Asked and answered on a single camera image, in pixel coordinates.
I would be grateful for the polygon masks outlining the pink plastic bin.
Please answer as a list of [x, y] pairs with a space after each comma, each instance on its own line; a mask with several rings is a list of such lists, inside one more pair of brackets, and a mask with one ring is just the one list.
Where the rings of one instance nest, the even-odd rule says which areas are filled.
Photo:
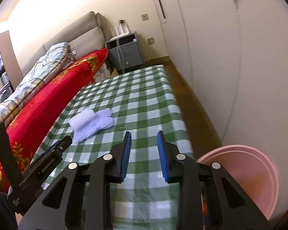
[[263, 152], [246, 145], [227, 145], [204, 154], [197, 162], [220, 163], [266, 218], [271, 218], [278, 202], [279, 178], [276, 167]]

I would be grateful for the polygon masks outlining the beige wardrobe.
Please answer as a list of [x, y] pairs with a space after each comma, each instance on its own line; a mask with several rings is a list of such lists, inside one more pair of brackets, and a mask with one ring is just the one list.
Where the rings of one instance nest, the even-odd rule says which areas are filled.
[[218, 138], [288, 150], [284, 0], [153, 0], [168, 53]]

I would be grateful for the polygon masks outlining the lower wall socket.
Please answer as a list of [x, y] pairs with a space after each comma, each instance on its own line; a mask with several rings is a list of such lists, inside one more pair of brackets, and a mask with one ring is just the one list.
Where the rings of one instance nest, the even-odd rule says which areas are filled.
[[154, 45], [155, 44], [154, 37], [147, 38], [147, 42], [149, 45]]

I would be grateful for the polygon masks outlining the upper wall switch plate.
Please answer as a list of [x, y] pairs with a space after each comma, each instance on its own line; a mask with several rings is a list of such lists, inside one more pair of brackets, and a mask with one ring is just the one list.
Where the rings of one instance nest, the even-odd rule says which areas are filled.
[[142, 21], [149, 20], [148, 14], [142, 14], [141, 18], [142, 18]]

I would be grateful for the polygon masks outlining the white knitted cloth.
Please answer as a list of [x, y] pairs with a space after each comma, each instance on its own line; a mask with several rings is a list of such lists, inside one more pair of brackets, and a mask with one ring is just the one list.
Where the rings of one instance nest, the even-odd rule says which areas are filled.
[[113, 127], [114, 124], [112, 111], [109, 108], [97, 112], [94, 112], [90, 108], [85, 108], [69, 120], [69, 125], [74, 131], [73, 143], [78, 144], [100, 130]]

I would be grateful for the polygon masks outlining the green checkered tablecloth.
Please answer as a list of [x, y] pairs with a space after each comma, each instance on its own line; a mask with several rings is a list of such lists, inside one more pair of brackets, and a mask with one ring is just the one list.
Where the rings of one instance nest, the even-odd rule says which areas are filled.
[[181, 153], [192, 156], [193, 151], [164, 67], [147, 67], [82, 88], [55, 120], [35, 156], [64, 136], [72, 136], [69, 120], [85, 108], [95, 112], [109, 108], [114, 126], [72, 144], [43, 188], [69, 163], [92, 163], [130, 132], [132, 147], [126, 178], [121, 184], [111, 185], [113, 227], [175, 229], [178, 184], [168, 184], [162, 176], [158, 132], [162, 131], [167, 142], [175, 144]]

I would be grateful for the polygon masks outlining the red floral blanket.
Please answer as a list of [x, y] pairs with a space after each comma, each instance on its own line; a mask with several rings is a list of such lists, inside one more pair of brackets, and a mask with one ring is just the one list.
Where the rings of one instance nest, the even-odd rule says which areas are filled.
[[20, 171], [28, 168], [35, 152], [67, 104], [85, 86], [93, 84], [108, 57], [103, 48], [76, 60], [44, 86], [5, 128]]

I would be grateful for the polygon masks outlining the plaid blue quilt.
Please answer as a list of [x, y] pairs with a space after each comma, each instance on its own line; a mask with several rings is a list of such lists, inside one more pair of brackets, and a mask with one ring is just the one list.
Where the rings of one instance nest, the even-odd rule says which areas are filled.
[[15, 91], [0, 103], [0, 122], [4, 121], [5, 125], [9, 126], [24, 106], [45, 85], [75, 61], [75, 56], [76, 50], [72, 50], [67, 42], [51, 46], [46, 54], [41, 56], [24, 76]]

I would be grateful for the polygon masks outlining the beige padded headboard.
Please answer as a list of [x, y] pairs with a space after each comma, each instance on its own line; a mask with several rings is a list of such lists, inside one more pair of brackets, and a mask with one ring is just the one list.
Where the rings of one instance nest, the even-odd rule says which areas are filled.
[[110, 38], [111, 32], [107, 19], [100, 13], [90, 11], [63, 28], [51, 39], [39, 43], [37, 49], [26, 50], [28, 59], [20, 61], [19, 66], [23, 75], [26, 75], [51, 46], [61, 42], [67, 42], [70, 49], [76, 51], [76, 60], [78, 60], [89, 53], [105, 48], [105, 41]]

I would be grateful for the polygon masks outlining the grey nightstand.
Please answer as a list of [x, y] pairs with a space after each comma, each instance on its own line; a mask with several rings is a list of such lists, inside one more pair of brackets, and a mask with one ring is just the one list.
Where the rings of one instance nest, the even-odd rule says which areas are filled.
[[136, 31], [105, 42], [109, 55], [119, 74], [138, 68], [145, 63]]

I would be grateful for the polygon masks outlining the white wifi router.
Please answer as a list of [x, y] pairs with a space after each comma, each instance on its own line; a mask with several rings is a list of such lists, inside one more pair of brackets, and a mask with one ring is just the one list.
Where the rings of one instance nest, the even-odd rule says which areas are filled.
[[117, 39], [119, 37], [123, 37], [125, 35], [130, 34], [130, 30], [129, 30], [127, 23], [114, 26], [113, 28], [110, 29], [110, 32], [112, 34], [111, 39]]

